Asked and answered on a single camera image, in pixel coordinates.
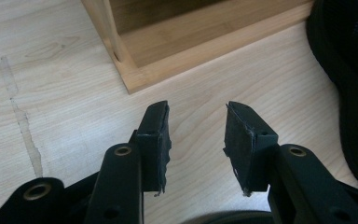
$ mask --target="screw hole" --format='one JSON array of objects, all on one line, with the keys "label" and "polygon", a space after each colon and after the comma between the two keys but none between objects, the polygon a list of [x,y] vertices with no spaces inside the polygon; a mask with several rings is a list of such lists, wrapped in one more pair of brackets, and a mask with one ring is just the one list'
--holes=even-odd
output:
[{"label": "screw hole", "polygon": [[106,219],[113,219],[115,217],[118,217],[119,214],[120,214],[120,208],[115,205],[111,208],[106,209],[103,213],[103,216]]},{"label": "screw hole", "polygon": [[297,148],[297,147],[291,147],[289,148],[290,153],[292,153],[292,155],[294,156],[298,156],[298,157],[305,157],[307,156],[307,152],[304,151],[304,149],[301,148]]},{"label": "screw hole", "polygon": [[131,153],[131,149],[129,147],[120,147],[115,150],[115,154],[118,156],[125,156]]},{"label": "screw hole", "polygon": [[26,201],[34,201],[45,197],[51,191],[49,183],[40,183],[28,188],[22,196]]},{"label": "screw hole", "polygon": [[343,220],[343,221],[350,221],[351,217],[350,215],[345,212],[344,210],[338,208],[338,207],[331,207],[330,213],[333,214],[334,217]]}]

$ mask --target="wooden panel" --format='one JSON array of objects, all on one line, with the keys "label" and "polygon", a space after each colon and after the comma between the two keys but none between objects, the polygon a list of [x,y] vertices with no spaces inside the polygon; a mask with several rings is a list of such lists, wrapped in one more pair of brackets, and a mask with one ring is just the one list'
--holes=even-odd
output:
[{"label": "wooden panel", "polygon": [[224,0],[110,0],[119,34],[222,1]]},{"label": "wooden panel", "polygon": [[140,91],[168,77],[182,73],[201,63],[206,63],[234,49],[253,43],[262,37],[272,35],[304,18],[309,13],[311,3],[296,7],[277,16],[249,25],[228,35],[181,51],[160,61],[130,71],[121,72],[121,77],[129,93]]},{"label": "wooden panel", "polygon": [[[122,34],[122,38],[137,66],[142,67],[290,9],[303,6],[308,2],[309,0],[224,1],[171,20]],[[308,16],[308,11],[303,12],[304,18]],[[284,20],[275,17],[276,21],[270,21],[274,26],[278,25],[279,29],[265,23],[263,23],[265,27],[261,27],[261,29],[273,29],[274,32],[277,32],[286,28],[287,22],[291,24],[299,19],[296,14],[292,16],[292,21],[287,20],[288,18]],[[242,38],[244,38],[244,43],[250,42],[246,41],[247,36]]]},{"label": "wooden panel", "polygon": [[303,21],[311,8],[311,0],[106,2],[83,0],[129,93]]}]

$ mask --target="floor scratch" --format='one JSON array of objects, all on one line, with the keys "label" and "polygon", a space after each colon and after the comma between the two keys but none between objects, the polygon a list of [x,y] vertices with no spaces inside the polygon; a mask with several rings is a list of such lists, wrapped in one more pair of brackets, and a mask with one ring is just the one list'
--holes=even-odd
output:
[{"label": "floor scratch", "polygon": [[5,81],[11,106],[13,107],[13,111],[16,114],[16,119],[20,127],[22,139],[25,143],[25,147],[27,148],[27,152],[30,157],[31,164],[34,167],[34,174],[36,175],[36,177],[42,177],[43,176],[42,158],[38,148],[34,145],[34,141],[30,133],[30,128],[29,128],[30,125],[28,122],[27,113],[23,110],[20,110],[19,106],[17,105],[15,96],[19,92],[19,89],[17,87],[16,80],[14,79],[13,73],[11,71],[6,56],[1,58],[0,71]]}]

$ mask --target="black fabric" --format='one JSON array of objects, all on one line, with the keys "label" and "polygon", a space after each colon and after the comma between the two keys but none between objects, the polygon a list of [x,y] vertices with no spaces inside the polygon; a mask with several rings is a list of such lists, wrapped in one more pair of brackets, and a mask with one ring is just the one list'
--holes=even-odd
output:
[{"label": "black fabric", "polygon": [[307,20],[310,47],[340,96],[340,137],[358,179],[358,0],[316,0]]}]

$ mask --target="wooden floor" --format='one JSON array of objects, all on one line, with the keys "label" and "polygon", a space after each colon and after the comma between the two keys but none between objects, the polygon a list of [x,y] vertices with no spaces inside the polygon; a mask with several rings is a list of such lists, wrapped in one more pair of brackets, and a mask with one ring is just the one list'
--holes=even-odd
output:
[{"label": "wooden floor", "polygon": [[225,104],[250,105],[280,136],[308,147],[358,187],[340,149],[337,91],[301,23],[128,95],[80,1],[0,1],[0,206],[22,183],[66,186],[99,170],[148,105],[171,106],[166,193],[145,195],[145,223],[200,223],[213,212],[269,210],[243,198],[222,148]]}]

